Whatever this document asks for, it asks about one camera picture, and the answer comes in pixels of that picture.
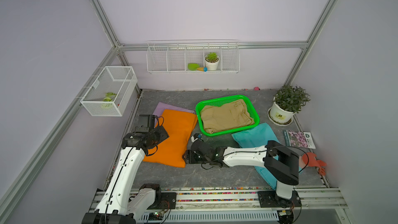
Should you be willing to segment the purple pants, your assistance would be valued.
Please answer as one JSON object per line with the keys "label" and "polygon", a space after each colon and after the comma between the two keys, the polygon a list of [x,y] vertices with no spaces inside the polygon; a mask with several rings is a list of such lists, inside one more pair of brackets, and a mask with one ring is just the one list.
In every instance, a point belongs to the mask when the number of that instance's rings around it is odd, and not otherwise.
{"label": "purple pants", "polygon": [[[163,115],[163,112],[165,110],[170,110],[170,111],[178,111],[178,112],[186,112],[186,113],[190,113],[191,115],[195,114],[195,111],[193,110],[189,110],[186,108],[182,108],[182,107],[177,107],[177,106],[173,106],[173,105],[169,105],[166,103],[162,103],[159,102],[153,112],[153,115],[158,116],[158,118],[160,118]],[[195,126],[198,122],[197,117],[188,117],[187,114],[172,114],[173,116],[173,126],[177,127],[178,125],[181,126]]]}

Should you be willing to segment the khaki pants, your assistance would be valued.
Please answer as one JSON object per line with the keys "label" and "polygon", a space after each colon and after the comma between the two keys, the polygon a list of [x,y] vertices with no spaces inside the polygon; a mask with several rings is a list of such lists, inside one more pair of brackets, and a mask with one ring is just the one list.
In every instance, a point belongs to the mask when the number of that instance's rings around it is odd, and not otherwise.
{"label": "khaki pants", "polygon": [[237,129],[255,123],[255,120],[248,112],[246,103],[242,99],[222,106],[206,105],[200,111],[200,116],[204,131],[209,134]]}

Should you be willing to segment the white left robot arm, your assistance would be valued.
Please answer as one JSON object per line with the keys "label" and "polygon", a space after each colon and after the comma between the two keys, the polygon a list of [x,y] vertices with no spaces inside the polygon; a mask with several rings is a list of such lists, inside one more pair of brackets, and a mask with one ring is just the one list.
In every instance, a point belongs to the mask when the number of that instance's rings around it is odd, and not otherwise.
{"label": "white left robot arm", "polygon": [[138,168],[145,157],[153,156],[159,145],[169,138],[164,118],[140,115],[141,126],[126,134],[121,143],[118,164],[110,184],[93,213],[85,213],[83,224],[135,224],[147,208],[159,206],[161,188],[158,184],[144,184],[138,195],[130,200],[130,192]]}

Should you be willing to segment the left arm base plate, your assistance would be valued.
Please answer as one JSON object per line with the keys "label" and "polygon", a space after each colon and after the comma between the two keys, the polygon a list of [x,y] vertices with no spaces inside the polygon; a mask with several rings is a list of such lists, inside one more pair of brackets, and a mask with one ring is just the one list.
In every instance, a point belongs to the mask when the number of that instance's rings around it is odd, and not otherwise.
{"label": "left arm base plate", "polygon": [[157,194],[155,201],[148,209],[175,209],[177,203],[177,193],[175,192],[162,192]]}

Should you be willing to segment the orange pants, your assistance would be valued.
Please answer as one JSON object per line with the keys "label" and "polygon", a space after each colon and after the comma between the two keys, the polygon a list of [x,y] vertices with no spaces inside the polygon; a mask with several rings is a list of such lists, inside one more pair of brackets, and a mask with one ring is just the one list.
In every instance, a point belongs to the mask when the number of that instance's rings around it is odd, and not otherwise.
{"label": "orange pants", "polygon": [[154,155],[144,158],[145,162],[159,163],[166,166],[184,168],[185,154],[191,133],[195,129],[198,118],[193,113],[175,110],[164,110],[161,115],[164,120],[163,127],[167,131],[169,138],[158,145],[158,149],[149,150]]}

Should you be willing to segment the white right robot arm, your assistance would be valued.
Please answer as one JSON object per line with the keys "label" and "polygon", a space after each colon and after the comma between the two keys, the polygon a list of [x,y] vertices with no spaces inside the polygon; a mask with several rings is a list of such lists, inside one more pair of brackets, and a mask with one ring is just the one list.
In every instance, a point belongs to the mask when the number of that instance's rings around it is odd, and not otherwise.
{"label": "white right robot arm", "polygon": [[191,137],[192,145],[182,158],[187,164],[213,167],[251,166],[264,168],[276,178],[276,196],[290,200],[299,184],[299,155],[277,141],[254,148],[212,147],[200,134]]}

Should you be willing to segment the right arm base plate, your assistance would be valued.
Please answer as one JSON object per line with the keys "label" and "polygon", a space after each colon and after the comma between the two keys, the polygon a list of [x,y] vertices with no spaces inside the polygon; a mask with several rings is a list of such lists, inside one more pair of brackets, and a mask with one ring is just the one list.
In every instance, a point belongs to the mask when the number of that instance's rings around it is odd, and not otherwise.
{"label": "right arm base plate", "polygon": [[292,192],[291,199],[287,200],[278,197],[276,191],[258,191],[258,198],[261,208],[295,208],[302,207],[301,199],[296,191]]}

